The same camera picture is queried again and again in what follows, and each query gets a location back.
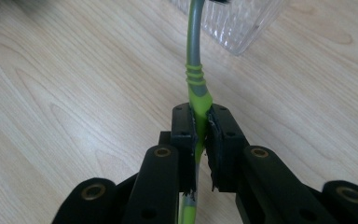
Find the wood grain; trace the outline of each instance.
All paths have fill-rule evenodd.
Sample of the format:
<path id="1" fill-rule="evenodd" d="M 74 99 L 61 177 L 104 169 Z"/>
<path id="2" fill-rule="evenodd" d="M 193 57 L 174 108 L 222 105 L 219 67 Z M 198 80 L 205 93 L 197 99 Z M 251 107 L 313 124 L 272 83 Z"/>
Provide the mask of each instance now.
<path id="1" fill-rule="evenodd" d="M 358 184 L 358 1 L 292 0 L 240 57 L 202 34 L 217 104 L 301 181 Z M 0 223 L 49 223 L 94 176 L 135 174 L 184 103 L 186 16 L 168 0 L 0 1 Z M 198 223 L 241 223 L 210 192 Z"/>

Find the transparent container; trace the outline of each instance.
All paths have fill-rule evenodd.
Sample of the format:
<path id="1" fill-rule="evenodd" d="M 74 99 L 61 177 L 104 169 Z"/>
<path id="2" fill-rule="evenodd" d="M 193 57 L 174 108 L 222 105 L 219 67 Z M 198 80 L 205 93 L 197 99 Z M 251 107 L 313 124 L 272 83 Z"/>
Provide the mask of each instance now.
<path id="1" fill-rule="evenodd" d="M 190 0 L 171 0 L 188 14 Z M 231 0 L 219 4 L 205 0 L 202 29 L 234 55 L 242 54 L 276 19 L 288 0 Z"/>

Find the wooden table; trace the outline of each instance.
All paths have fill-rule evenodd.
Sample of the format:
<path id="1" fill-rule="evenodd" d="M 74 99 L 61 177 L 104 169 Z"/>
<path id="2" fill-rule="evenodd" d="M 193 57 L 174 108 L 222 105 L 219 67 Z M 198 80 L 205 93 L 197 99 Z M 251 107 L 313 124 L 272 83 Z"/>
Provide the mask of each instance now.
<path id="1" fill-rule="evenodd" d="M 49 223 L 94 176 L 121 182 L 187 101 L 168 0 L 0 1 L 0 223 Z M 214 102 L 305 184 L 358 184 L 358 1 L 292 0 L 240 57 L 201 36 Z M 200 170 L 198 223 L 241 223 Z"/>

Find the screw hole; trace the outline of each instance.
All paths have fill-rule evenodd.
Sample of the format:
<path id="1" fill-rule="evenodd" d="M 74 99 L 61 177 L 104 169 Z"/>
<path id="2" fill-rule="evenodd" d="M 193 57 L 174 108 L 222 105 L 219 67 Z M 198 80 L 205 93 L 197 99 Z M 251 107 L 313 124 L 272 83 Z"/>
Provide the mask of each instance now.
<path id="1" fill-rule="evenodd" d="M 158 148 L 154 151 L 155 156 L 157 157 L 167 157 L 169 155 L 171 155 L 171 151 L 165 147 L 162 148 Z"/>
<path id="2" fill-rule="evenodd" d="M 103 196 L 105 191 L 106 187 L 103 184 L 93 184 L 83 189 L 81 197 L 86 201 L 92 201 Z"/>
<path id="3" fill-rule="evenodd" d="M 266 157 L 269 155 L 269 153 L 268 153 L 266 150 L 261 149 L 261 148 L 253 148 L 253 149 L 251 150 L 251 153 L 252 153 L 254 156 L 260 157 L 260 158 L 266 158 Z"/>
<path id="4" fill-rule="evenodd" d="M 307 221 L 314 222 L 316 221 L 316 219 L 318 219 L 316 215 L 308 209 L 300 209 L 299 214 L 301 215 L 302 218 L 306 219 Z"/>
<path id="5" fill-rule="evenodd" d="M 153 208 L 146 208 L 146 209 L 142 210 L 142 218 L 143 219 L 150 220 L 150 219 L 155 218 L 156 216 L 157 216 L 157 212 Z"/>
<path id="6" fill-rule="evenodd" d="M 341 186 L 336 189 L 336 192 L 339 196 L 341 196 L 348 202 L 358 203 L 358 191 L 357 190 Z"/>

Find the black plastic part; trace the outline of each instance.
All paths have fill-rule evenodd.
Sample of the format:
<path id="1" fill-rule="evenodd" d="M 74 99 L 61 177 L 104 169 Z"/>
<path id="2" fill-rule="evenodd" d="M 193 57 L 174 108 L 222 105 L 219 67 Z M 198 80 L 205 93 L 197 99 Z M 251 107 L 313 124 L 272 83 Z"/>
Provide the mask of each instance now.
<path id="1" fill-rule="evenodd" d="M 235 166 L 242 149 L 248 147 L 249 143 L 227 108 L 213 105 L 208 121 L 209 132 L 205 144 L 213 188 L 218 188 L 220 192 L 236 192 L 240 171 Z"/>
<path id="2" fill-rule="evenodd" d="M 147 150 L 122 223 L 176 223 L 179 155 L 174 147 Z"/>
<path id="3" fill-rule="evenodd" d="M 172 110 L 171 146 L 179 152 L 179 190 L 185 194 L 196 190 L 196 162 L 194 148 L 197 143 L 195 123 L 189 104 Z"/>
<path id="4" fill-rule="evenodd" d="M 171 132 L 160 132 L 158 144 L 159 145 L 169 145 L 171 143 Z"/>
<path id="5" fill-rule="evenodd" d="M 133 175 L 116 186 L 116 195 L 113 199 L 112 210 L 115 216 L 113 217 L 113 222 L 109 223 L 121 223 L 137 177 L 138 174 Z"/>
<path id="6" fill-rule="evenodd" d="M 92 196 L 100 192 L 102 195 L 93 200 L 85 200 L 82 196 L 82 193 Z M 118 215 L 115 211 L 112 212 L 116 193 L 115 184 L 110 180 L 102 178 L 86 180 L 77 185 L 66 198 L 52 223 L 114 223 L 113 220 Z"/>
<path id="7" fill-rule="evenodd" d="M 321 201 L 340 223 L 358 223 L 358 186 L 347 181 L 324 184 Z"/>
<path id="8" fill-rule="evenodd" d="M 247 147 L 242 155 L 236 202 L 243 222 L 338 223 L 274 152 Z"/>

